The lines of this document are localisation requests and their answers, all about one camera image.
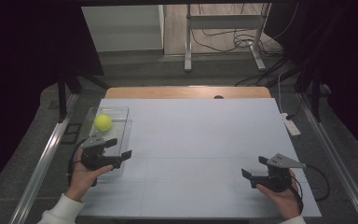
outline metal stand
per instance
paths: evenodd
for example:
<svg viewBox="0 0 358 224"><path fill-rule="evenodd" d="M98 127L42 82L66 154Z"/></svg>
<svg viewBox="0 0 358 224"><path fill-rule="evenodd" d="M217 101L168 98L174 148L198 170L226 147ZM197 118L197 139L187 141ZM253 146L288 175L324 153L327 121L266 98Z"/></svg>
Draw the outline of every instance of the metal stand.
<svg viewBox="0 0 358 224"><path fill-rule="evenodd" d="M266 66L260 57L258 42L266 23L270 3L266 3L261 15L198 15L192 16L190 5L187 5L186 15L186 51L185 51L185 71L191 71L191 30L200 29L249 29L255 30L255 40L250 50L254 55L258 70L265 71Z"/></svg>

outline yellow ball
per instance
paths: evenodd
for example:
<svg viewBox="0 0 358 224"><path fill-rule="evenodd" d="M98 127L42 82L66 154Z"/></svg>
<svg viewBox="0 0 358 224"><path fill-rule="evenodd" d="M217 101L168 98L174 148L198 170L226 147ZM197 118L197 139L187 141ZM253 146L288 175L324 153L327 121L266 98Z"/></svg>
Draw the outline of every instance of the yellow ball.
<svg viewBox="0 0 358 224"><path fill-rule="evenodd" d="M95 118L94 126L96 129L100 130L101 132L106 132L110 128L112 128L112 120L110 119L109 116L105 114L101 114Z"/></svg>

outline human hand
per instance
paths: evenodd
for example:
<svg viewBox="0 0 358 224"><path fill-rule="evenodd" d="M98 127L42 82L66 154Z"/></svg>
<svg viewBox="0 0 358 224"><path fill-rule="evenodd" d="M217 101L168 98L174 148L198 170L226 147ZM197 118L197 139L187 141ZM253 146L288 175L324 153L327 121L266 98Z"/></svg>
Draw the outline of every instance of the human hand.
<svg viewBox="0 0 358 224"><path fill-rule="evenodd" d="M295 173L293 173L292 170L290 170L290 175L292 177L296 177ZM293 217L298 217L300 215L296 196L293 194L293 192L290 189L277 193L259 184L257 184L256 187L263 194L269 197L273 202L275 202L284 220L288 220ZM298 191L296 181L293 178L292 178L292 187L296 191Z"/></svg>
<svg viewBox="0 0 358 224"><path fill-rule="evenodd" d="M113 169L113 165L107 165L95 171L87 169L81 163L82 153L83 149L80 148L75 155L73 164L74 171L72 172L71 185L69 186L69 189L65 192L66 197L77 202L81 202L81 199L86 194L87 190L91 187L92 183L98 176L106 174Z"/></svg>

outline transparent box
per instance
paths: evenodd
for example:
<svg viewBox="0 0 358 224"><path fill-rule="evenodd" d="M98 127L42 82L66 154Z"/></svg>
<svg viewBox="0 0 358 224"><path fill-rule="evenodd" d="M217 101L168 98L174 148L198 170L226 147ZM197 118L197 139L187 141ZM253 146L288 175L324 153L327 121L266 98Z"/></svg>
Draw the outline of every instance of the transparent box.
<svg viewBox="0 0 358 224"><path fill-rule="evenodd" d="M100 132L103 135L103 140L108 141L116 138L117 144L112 147L107 147L104 150L105 157L120 156L121 153L128 150L128 142L130 138L131 118L130 111L125 106L115 107L92 107L83 122L79 139L87 139L97 129L94 126L94 120L97 116L105 114L112 120L112 127L106 132ZM124 164L122 162L120 168L115 168L113 171L106 173L104 176L118 176L123 174Z"/></svg>

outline white sleeve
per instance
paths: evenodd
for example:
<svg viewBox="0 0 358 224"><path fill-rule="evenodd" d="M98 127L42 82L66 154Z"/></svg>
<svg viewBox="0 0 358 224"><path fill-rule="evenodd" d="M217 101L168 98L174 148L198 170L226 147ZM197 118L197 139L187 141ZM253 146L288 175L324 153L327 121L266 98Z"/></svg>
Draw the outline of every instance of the white sleeve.
<svg viewBox="0 0 358 224"><path fill-rule="evenodd" d="M289 220L281 222L280 224L305 224L305 221L302 216L298 216L298 217L290 218Z"/></svg>
<svg viewBox="0 0 358 224"><path fill-rule="evenodd" d="M38 224L74 224L83 205L62 194L57 204L43 213Z"/></svg>

